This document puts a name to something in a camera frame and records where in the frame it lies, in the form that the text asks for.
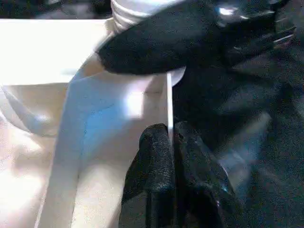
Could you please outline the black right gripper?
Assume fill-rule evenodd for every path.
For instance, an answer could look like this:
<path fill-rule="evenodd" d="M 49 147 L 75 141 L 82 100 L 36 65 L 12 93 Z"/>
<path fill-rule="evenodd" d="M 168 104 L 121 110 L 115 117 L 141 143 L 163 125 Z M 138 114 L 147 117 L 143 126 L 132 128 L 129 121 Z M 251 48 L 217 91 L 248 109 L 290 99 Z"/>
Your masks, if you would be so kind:
<path fill-rule="evenodd" d="M 223 30 L 221 60 L 236 65 L 286 43 L 296 29 L 285 13 L 288 0 L 218 0 Z"/>

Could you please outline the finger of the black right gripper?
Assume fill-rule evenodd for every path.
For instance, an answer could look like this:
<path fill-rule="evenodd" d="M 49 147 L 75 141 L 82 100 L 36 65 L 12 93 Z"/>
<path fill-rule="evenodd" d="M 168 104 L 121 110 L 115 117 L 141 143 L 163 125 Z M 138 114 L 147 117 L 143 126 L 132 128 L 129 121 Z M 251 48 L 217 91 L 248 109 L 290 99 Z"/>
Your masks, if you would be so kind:
<path fill-rule="evenodd" d="M 97 54 L 109 72 L 149 75 L 219 61 L 222 38 L 215 9 L 186 0 L 110 38 Z"/>

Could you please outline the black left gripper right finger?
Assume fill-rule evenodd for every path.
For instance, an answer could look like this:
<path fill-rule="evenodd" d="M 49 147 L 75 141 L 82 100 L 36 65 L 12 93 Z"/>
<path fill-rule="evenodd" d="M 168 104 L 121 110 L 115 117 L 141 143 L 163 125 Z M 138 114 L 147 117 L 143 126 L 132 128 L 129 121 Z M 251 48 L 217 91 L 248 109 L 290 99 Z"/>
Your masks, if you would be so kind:
<path fill-rule="evenodd" d="M 178 122 L 173 139 L 183 227 L 241 228 L 242 207 L 226 172 L 199 133 L 188 122 Z"/>

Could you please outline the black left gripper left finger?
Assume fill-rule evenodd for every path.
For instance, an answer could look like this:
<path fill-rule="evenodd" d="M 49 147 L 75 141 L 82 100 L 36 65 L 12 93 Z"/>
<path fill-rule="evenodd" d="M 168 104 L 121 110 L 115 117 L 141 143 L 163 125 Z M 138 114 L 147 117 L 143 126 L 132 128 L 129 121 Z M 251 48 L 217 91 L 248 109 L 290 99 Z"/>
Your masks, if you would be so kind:
<path fill-rule="evenodd" d="M 167 127 L 147 127 L 124 182 L 119 227 L 174 228 L 175 170 Z"/>

